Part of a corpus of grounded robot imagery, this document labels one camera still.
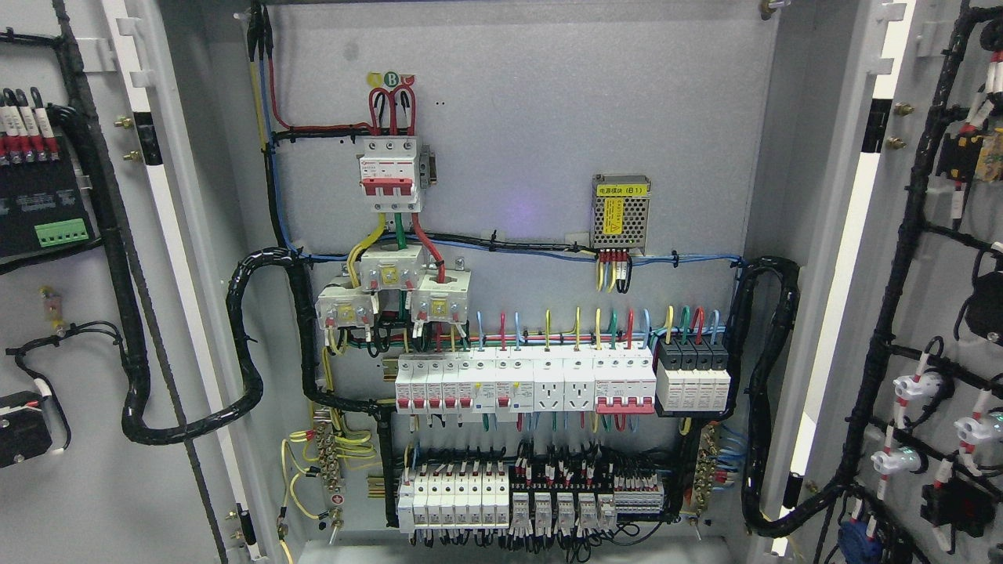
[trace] yellow warning label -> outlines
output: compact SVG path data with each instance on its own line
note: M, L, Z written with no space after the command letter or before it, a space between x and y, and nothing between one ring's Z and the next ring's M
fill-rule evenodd
M629 197L644 198L648 196L648 185L646 184L601 184L596 186L596 196L600 198Z
M342 324L355 321L355 308L352 307L352 304L343 303L338 306L338 321Z
M400 282L400 276L397 274L397 267L381 266L380 267L380 278L383 279L384 284L393 285Z
M603 203L603 235L624 232L624 199L607 198Z
M445 317L449 314L449 304L445 300L432 300L432 315Z

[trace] main circuit breaker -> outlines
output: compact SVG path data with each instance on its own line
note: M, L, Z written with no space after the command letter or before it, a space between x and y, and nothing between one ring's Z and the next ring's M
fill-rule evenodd
M418 137L372 138L359 156L360 184L374 212L418 213L434 184L434 157Z

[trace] black surge protector module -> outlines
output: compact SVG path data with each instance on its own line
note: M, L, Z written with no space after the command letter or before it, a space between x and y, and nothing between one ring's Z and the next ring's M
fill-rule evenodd
M57 249L94 237L65 140L55 162L0 167L0 257Z

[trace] screw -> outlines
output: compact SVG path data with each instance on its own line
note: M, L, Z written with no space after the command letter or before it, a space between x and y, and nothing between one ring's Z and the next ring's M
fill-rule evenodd
M916 108L913 107L913 104L899 102L895 104L895 107L892 109L892 111L894 111L896 115L909 115L910 113L916 111Z

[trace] green terminal connector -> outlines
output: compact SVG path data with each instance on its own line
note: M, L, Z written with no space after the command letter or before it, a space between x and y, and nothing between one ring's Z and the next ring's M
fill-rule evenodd
M86 241L89 238L87 226L82 219L36 225L35 234L38 236L38 244L42 248L65 245L75 241Z

